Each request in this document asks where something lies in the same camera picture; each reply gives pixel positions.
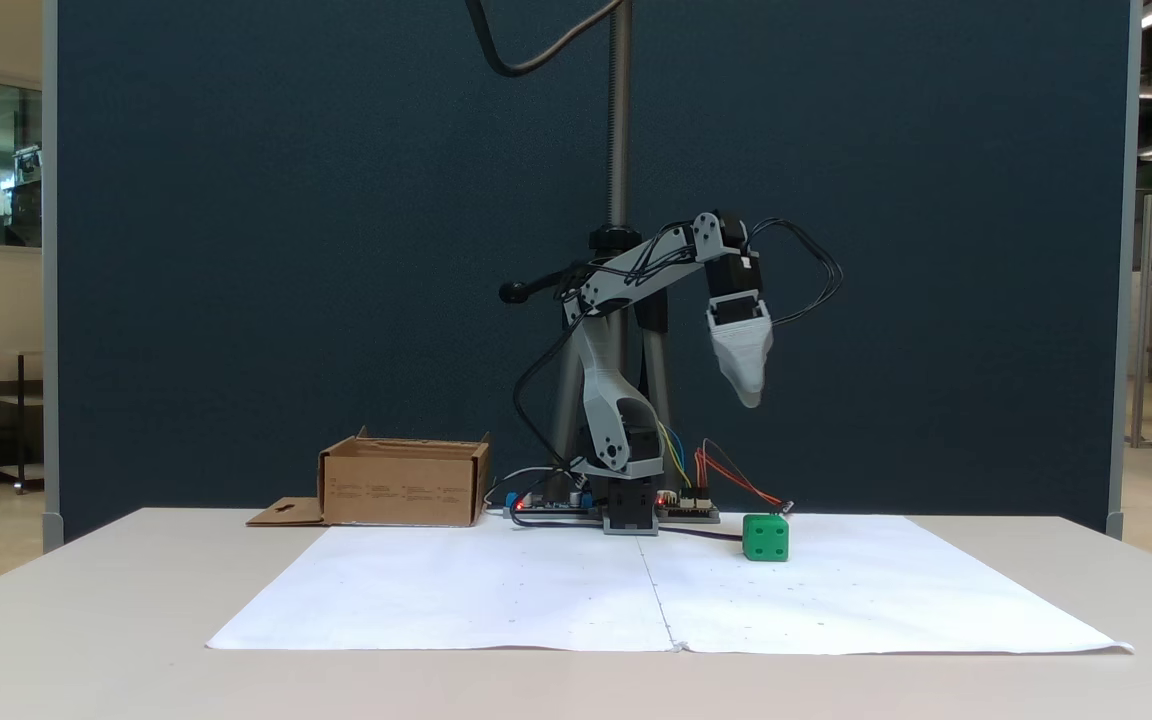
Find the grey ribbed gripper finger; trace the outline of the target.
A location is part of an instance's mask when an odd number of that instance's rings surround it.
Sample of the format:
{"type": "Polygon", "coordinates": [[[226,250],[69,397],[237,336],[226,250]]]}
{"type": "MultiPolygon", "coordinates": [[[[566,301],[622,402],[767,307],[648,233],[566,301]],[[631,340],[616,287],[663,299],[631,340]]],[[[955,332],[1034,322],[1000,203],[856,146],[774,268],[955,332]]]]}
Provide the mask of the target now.
{"type": "Polygon", "coordinates": [[[765,361],[773,344],[768,318],[712,325],[719,372],[732,384],[742,406],[758,407],[765,388],[765,361]]]}

